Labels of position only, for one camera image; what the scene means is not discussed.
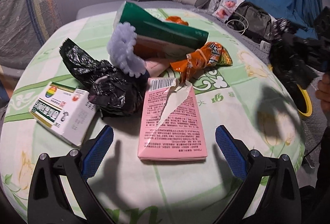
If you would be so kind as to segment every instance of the red logo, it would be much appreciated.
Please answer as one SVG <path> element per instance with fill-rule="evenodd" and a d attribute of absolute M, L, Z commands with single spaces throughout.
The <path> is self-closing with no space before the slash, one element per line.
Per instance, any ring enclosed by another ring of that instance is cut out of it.
<path fill-rule="evenodd" d="M 79 98 L 80 98 L 80 94 L 75 94 L 75 95 L 72 97 L 72 101 L 73 101 L 73 102 L 76 102 Z"/>

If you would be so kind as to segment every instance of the gray blanket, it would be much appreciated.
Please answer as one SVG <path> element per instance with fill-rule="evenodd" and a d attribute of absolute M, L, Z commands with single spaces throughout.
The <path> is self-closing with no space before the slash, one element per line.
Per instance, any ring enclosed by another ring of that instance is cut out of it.
<path fill-rule="evenodd" d="M 46 40 L 62 26 L 55 0 L 0 0 L 0 65 L 20 77 Z"/>

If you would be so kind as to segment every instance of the person's hand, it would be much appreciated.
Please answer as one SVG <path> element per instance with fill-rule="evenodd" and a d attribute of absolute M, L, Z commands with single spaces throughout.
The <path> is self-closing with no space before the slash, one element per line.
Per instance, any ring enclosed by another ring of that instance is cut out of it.
<path fill-rule="evenodd" d="M 324 113 L 330 112 L 330 75 L 325 73 L 317 84 L 318 90 L 315 92 L 317 99 L 321 100 L 321 108 Z"/>

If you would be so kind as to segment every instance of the rainbow logo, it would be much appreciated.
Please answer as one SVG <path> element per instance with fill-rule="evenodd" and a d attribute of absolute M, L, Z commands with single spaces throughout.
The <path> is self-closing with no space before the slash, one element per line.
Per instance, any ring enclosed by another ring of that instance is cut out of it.
<path fill-rule="evenodd" d="M 46 92 L 46 97 L 50 98 L 53 94 L 55 94 L 56 90 L 57 90 L 56 86 L 50 87 Z"/>

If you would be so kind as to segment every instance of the metal screw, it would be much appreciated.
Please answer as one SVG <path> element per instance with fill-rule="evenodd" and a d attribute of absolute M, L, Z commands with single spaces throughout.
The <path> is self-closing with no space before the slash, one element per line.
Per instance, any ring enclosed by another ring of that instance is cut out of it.
<path fill-rule="evenodd" d="M 283 154 L 282 155 L 282 159 L 285 160 L 285 161 L 288 161 L 289 160 L 289 156 L 287 156 L 286 154 Z"/>
<path fill-rule="evenodd" d="M 46 159 L 46 157 L 47 157 L 47 153 L 42 153 L 39 156 L 40 160 L 44 160 L 44 159 Z"/>
<path fill-rule="evenodd" d="M 260 155 L 260 152 L 257 151 L 256 149 L 253 149 L 253 150 L 251 151 L 251 155 L 252 155 L 253 157 L 258 157 L 258 156 Z"/>
<path fill-rule="evenodd" d="M 73 156 L 73 157 L 77 156 L 77 154 L 78 154 L 77 149 L 73 149 L 72 151 L 70 151 L 70 155 Z"/>

